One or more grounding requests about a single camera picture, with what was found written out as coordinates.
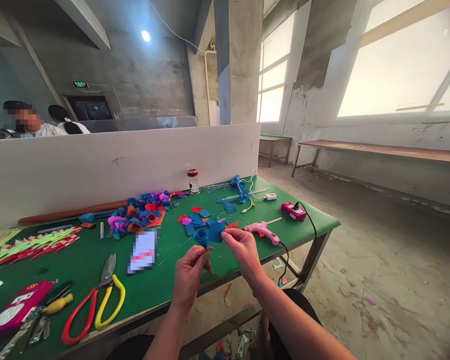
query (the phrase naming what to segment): ceiling light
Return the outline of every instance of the ceiling light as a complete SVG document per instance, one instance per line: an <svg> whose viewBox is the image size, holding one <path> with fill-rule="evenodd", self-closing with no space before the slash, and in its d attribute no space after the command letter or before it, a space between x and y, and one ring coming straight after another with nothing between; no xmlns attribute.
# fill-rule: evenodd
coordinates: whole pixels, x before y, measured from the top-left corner
<svg viewBox="0 0 450 360"><path fill-rule="evenodd" d="M147 43L150 41L150 34L148 31L142 31L141 32L141 37L143 38L143 40L145 40Z"/></svg>

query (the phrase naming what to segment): exit sign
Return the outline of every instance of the exit sign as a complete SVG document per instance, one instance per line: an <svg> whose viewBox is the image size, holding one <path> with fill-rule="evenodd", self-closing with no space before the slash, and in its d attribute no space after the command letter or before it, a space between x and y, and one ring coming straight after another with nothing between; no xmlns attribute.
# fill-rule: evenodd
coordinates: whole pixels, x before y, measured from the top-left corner
<svg viewBox="0 0 450 360"><path fill-rule="evenodd" d="M89 85L86 81L73 81L73 86L76 88L88 88Z"/></svg>

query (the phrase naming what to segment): hot glue gun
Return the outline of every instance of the hot glue gun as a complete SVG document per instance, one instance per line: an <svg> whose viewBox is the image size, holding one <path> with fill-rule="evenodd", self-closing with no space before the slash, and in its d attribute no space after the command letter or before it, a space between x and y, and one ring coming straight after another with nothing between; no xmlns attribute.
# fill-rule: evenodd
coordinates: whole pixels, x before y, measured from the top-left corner
<svg viewBox="0 0 450 360"><path fill-rule="evenodd" d="M277 235L275 235L273 232L271 232L269 229L267 229L268 224L274 223L278 220L281 220L282 218L279 217L275 220L272 221L259 221L259 222L255 222L253 224L247 225L243 228L244 231L249 232L249 233L262 233L263 235L265 235L267 238L270 239L271 243L273 245L278 245L280 244L280 239Z"/></svg>

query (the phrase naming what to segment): scissors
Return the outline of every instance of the scissors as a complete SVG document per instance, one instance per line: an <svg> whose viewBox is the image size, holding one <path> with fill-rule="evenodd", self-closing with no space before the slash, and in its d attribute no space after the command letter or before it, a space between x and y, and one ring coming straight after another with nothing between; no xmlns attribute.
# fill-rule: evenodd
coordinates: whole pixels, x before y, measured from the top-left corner
<svg viewBox="0 0 450 360"><path fill-rule="evenodd" d="M90 327L92 326L92 322L94 320L95 308L97 305L97 295L101 289L106 288L106 293L105 297L101 302L100 308L98 309L98 313L96 314L95 328L98 331L103 330L115 319L115 317L119 313L125 300L125 287L122 285L117 276L114 274L116 264L117 264L117 254L113 253L112 255L110 255L110 257L105 263L105 267L103 268L103 272L101 273L100 284L97 287L94 287L92 291L90 291L90 293L86 296L86 298L84 298L82 302L77 306L77 308L71 313L70 317L65 323L63 332L61 333L61 340L65 345L77 344L89 332ZM107 302L109 300L110 294L112 293L112 288L114 284L120 289L120 300L113 314L108 318L108 320L102 322L102 315L104 313L105 306L107 305ZM88 311L88 318L86 321L85 329L77 337L70 337L70 326L72 325L77 313L80 311L82 306L88 301L90 297L91 297L91 304L90 310Z"/></svg>

